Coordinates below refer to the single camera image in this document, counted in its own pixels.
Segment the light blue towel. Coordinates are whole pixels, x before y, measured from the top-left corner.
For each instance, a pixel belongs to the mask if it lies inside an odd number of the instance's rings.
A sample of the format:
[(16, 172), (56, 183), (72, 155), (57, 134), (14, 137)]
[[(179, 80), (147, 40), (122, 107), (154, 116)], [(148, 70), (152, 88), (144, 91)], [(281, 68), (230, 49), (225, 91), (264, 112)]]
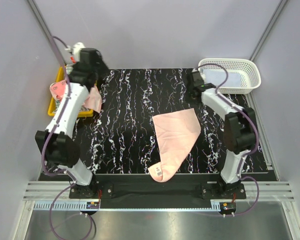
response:
[[(204, 69), (202, 72), (206, 74), (206, 81), (215, 85), (216, 87), (221, 85), (227, 74), (224, 70), (217, 69)], [(227, 81), (221, 85), (225, 88), (240, 88), (241, 87), (241, 75), (239, 73), (228, 73)]]

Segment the pink bunny towel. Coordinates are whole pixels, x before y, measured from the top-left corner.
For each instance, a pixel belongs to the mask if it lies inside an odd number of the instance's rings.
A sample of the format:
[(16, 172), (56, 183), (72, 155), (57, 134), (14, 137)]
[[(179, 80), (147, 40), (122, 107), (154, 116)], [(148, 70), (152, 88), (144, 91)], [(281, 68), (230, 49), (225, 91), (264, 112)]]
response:
[[(66, 89), (66, 80), (61, 80), (56, 83), (52, 83), (49, 87), (50, 93), (52, 97), (57, 101), (60, 102), (63, 99)], [(93, 110), (97, 113), (101, 112), (102, 109), (102, 96), (95, 84), (89, 92), (87, 99), (85, 100), (84, 104), (82, 105), (85, 108)]]

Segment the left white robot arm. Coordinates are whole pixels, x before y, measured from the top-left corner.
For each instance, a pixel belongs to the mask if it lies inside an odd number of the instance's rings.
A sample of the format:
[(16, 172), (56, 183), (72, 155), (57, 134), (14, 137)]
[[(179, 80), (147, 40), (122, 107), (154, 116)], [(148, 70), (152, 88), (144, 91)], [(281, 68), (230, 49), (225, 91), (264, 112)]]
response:
[(80, 147), (73, 141), (73, 129), (82, 105), (96, 81), (109, 73), (101, 53), (82, 44), (72, 48), (74, 63), (70, 73), (65, 73), (64, 92), (59, 107), (44, 131), (35, 134), (41, 153), (42, 170), (47, 176), (47, 164), (55, 164), (59, 173), (72, 179), (72, 198), (93, 198), (98, 185), (92, 172), (80, 159)]

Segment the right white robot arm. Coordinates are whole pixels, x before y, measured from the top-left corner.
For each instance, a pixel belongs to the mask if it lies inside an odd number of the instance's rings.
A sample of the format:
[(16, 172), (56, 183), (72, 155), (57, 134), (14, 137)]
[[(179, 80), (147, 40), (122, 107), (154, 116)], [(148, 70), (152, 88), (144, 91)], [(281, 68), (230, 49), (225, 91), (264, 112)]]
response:
[(204, 83), (197, 69), (187, 76), (186, 96), (211, 108), (224, 122), (226, 158), (215, 191), (220, 197), (229, 198), (240, 188), (247, 156), (258, 149), (256, 112), (251, 107), (244, 108), (230, 101), (212, 83)]

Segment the plain pink towel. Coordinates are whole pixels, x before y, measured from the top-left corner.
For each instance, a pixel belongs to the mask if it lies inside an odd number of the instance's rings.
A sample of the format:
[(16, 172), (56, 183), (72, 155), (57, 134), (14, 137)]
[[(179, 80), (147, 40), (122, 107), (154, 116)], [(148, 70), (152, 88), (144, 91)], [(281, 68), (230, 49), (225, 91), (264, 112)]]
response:
[(178, 171), (195, 145), (201, 126), (193, 108), (152, 117), (160, 162), (148, 167), (158, 183), (169, 181)]

